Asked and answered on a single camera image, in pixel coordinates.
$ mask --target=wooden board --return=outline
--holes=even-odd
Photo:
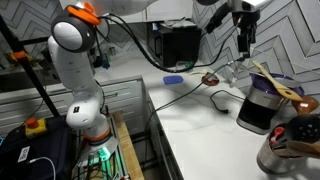
[[[143,173],[121,111],[115,112],[113,116],[128,173],[132,180],[144,180]]]

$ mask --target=wire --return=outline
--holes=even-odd
[[[112,155],[112,177],[116,175],[116,153],[114,152]]]
[[[222,44],[221,44],[221,46],[220,46],[220,49],[219,49],[219,52],[218,52],[216,58],[215,58],[211,63],[209,63],[209,64],[197,65],[197,66],[194,66],[194,68],[211,66],[212,64],[214,64],[215,62],[217,62],[217,60],[219,59],[220,54],[221,54],[221,52],[222,52],[222,49],[223,49],[223,47],[224,47],[224,44],[225,44],[225,43],[227,42],[227,40],[232,36],[233,32],[234,32],[235,30],[237,30],[237,28],[238,28],[238,26],[239,26],[239,24],[240,24],[240,22],[241,22],[241,20],[242,20],[242,17],[243,17],[243,15],[240,15],[240,17],[239,17],[239,19],[238,19],[238,22],[237,22],[236,26],[234,27],[234,29],[233,29],[233,30],[231,31],[231,33],[226,37],[226,39],[223,40],[223,42],[222,42]]]
[[[202,35],[201,35],[201,37],[200,37],[200,39],[202,39],[205,35],[207,35],[208,33],[207,32],[205,32],[205,33],[203,33]]]
[[[104,105],[105,105],[105,103],[106,103],[106,96],[105,96],[105,94],[104,94],[104,91],[103,91],[103,89],[102,89],[102,86],[100,85],[100,83],[96,80],[96,83],[100,86],[100,88],[101,88],[101,91],[102,91],[102,96],[103,96],[103,100],[102,100],[102,106],[101,106],[101,108],[100,108],[100,112],[102,112],[102,110],[103,110],[103,107],[104,107]]]
[[[134,40],[134,42],[137,44],[139,50],[141,51],[141,53],[144,55],[144,57],[149,61],[150,64],[152,64],[154,67],[162,70],[162,71],[165,71],[165,72],[168,72],[168,73],[181,73],[181,72],[186,72],[186,71],[189,71],[193,68],[194,64],[190,67],[187,67],[185,69],[181,69],[181,70],[171,70],[171,69],[167,69],[167,68],[164,68],[162,66],[160,66],[159,64],[155,63],[151,58],[150,56],[148,55],[148,53],[144,50],[144,48],[142,47],[141,43],[139,42],[139,40],[137,39],[137,37],[134,35],[134,33],[132,32],[131,28],[129,27],[129,25],[119,16],[115,16],[114,17],[117,17],[118,19],[120,19],[120,21],[122,21],[124,23],[124,25],[128,28],[125,28],[122,24],[120,24],[118,21],[115,21],[113,19],[111,19],[110,17],[108,16],[100,16],[99,18],[101,19],[108,19],[114,23],[116,23],[117,25],[119,25],[123,30],[125,30],[130,36],[131,38]]]
[[[105,21],[106,21],[106,23],[107,23],[107,27],[108,27],[107,35],[106,35],[106,36],[104,36],[104,35],[101,33],[101,31],[100,31],[100,30],[98,31],[98,33],[100,34],[100,36],[102,36],[102,37],[103,37],[103,39],[105,39],[107,42],[110,42],[110,39],[109,39],[109,34],[110,34],[110,23],[109,23],[109,21],[108,21],[108,20],[105,20]]]
[[[219,52],[218,52],[216,58],[215,58],[211,63],[209,63],[209,64],[203,64],[203,65],[197,65],[197,66],[194,66],[194,67],[197,68],[197,67],[211,66],[212,64],[214,64],[215,62],[217,62],[217,60],[218,60],[218,58],[220,57],[220,54],[221,54],[221,52],[222,52],[222,49],[223,49],[223,47],[224,47],[224,44],[225,44],[225,43],[227,42],[227,40],[232,36],[233,32],[237,29],[237,27],[238,27],[238,26],[236,26],[236,27],[232,30],[232,32],[227,36],[227,38],[226,38],[225,40],[223,40],[223,42],[222,42],[222,44],[221,44],[221,46],[220,46],[220,49],[219,49]]]
[[[219,109],[219,108],[217,107],[216,103],[215,103],[215,102],[213,101],[213,99],[212,99],[212,97],[213,97],[214,95],[216,95],[216,94],[218,94],[218,93],[220,93],[220,92],[225,92],[225,93],[229,94],[230,96],[233,96],[233,97],[236,97],[236,98],[238,98],[238,99],[244,100],[244,98],[239,97],[239,96],[236,96],[236,95],[234,95],[234,94],[231,94],[231,93],[229,93],[229,92],[226,91],[226,90],[219,90],[219,91],[214,92],[214,93],[210,96],[210,100],[211,100],[211,102],[213,103],[214,107],[215,107],[218,111],[220,111],[220,112],[222,112],[222,113],[228,114],[228,113],[229,113],[229,110],[228,110],[228,109],[225,109],[225,110]]]
[[[38,160],[41,160],[41,159],[44,159],[44,160],[47,160],[50,162],[51,166],[52,166],[52,170],[53,170],[53,180],[56,180],[56,168],[54,167],[54,164],[53,162],[51,161],[51,159],[47,158],[47,157],[39,157],[39,158],[35,158],[35,159],[32,159],[30,160],[28,163],[29,164],[32,164]]]
[[[193,93],[193,92],[194,92],[195,90],[197,90],[206,80],[208,80],[209,78],[211,78],[211,77],[212,77],[214,74],[216,74],[220,69],[222,69],[223,67],[228,66],[229,64],[234,63],[234,62],[236,62],[236,61],[238,61],[238,60],[230,61],[230,62],[227,63],[227,64],[221,65],[221,66],[218,67],[210,76],[208,76],[206,79],[204,79],[198,86],[196,86],[196,87],[195,87],[194,89],[192,89],[190,92],[188,92],[188,93],[186,93],[186,94],[184,94],[184,95],[182,95],[182,96],[180,96],[180,97],[178,97],[178,98],[170,101],[169,103],[167,103],[167,104],[165,104],[165,105],[157,108],[156,110],[152,111],[152,113],[150,114],[149,119],[148,119],[148,121],[147,121],[147,124],[146,124],[146,126],[145,126],[145,128],[144,128],[144,132],[146,132],[146,130],[147,130],[148,126],[149,126],[149,123],[150,123],[150,121],[151,121],[152,116],[153,116],[157,111],[163,110],[163,109],[167,108],[168,106],[170,106],[172,103],[174,103],[174,102],[176,102],[176,101],[178,101],[178,100],[180,100],[180,99],[188,96],[189,94]],[[144,163],[143,163],[143,165],[142,165],[142,169],[144,168],[144,165],[145,165],[145,162],[146,162],[146,159],[147,159],[147,150],[148,150],[148,149],[147,149],[147,142],[146,142],[146,140],[145,140],[145,143],[144,143],[144,144],[145,144],[145,156],[144,156]]]
[[[42,75],[42,78],[43,78],[43,83],[44,83],[44,90],[47,91],[47,85],[46,85],[46,80],[45,80],[45,78],[44,78],[44,75]],[[35,111],[33,111],[33,113],[30,114],[30,115],[28,116],[28,118],[27,118],[26,120],[24,120],[22,124],[19,125],[19,127],[20,127],[20,126],[23,126],[29,118],[31,118],[37,111],[39,111],[39,109],[40,109],[40,108],[42,107],[42,105],[43,105],[43,102],[44,102],[44,99],[42,98],[42,101],[41,101],[39,107],[38,107]]]

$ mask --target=patterned wall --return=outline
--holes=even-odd
[[[0,14],[20,40],[50,36],[50,24],[61,11],[59,0],[0,0]],[[136,23],[130,27],[140,42],[145,44],[145,24]],[[101,43],[104,51],[107,51],[108,47],[115,47],[117,52],[137,49],[129,35],[117,25],[111,25],[110,30],[111,42]],[[40,51],[45,47],[46,43],[25,46],[29,54],[38,58],[42,58]],[[0,33],[0,63],[6,67],[8,65],[3,54],[8,51],[10,47]]]
[[[204,7],[194,3],[193,21],[204,27],[216,9],[226,0]],[[223,25],[201,42],[201,59],[211,61],[217,54],[222,40],[232,30],[231,15]],[[236,46],[238,32],[229,38],[218,64],[239,57]],[[307,95],[320,101],[320,2],[319,0],[275,0],[261,12],[258,22],[257,42],[251,46],[252,58],[273,73],[281,73],[302,82]],[[244,63],[250,70],[253,65]],[[229,79],[230,71],[220,72]],[[236,86],[247,92],[251,79],[247,72],[241,72]],[[296,113],[290,105],[280,116],[289,118]]]

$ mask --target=red emergency stop button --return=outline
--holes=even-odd
[[[34,129],[39,126],[39,123],[36,118],[29,118],[26,120],[26,126],[30,129]]]

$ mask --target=wooden spoon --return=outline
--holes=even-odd
[[[278,83],[273,77],[261,66],[257,61],[252,61],[252,63],[260,70],[260,72],[273,84],[279,94],[294,101],[302,101],[302,98],[294,91],[288,87]]]
[[[305,143],[300,141],[288,141],[286,149],[276,149],[274,154],[281,157],[304,156],[320,159],[320,143]]]
[[[291,101],[298,115],[306,115],[318,108],[319,102],[310,96],[302,97],[302,101]]]

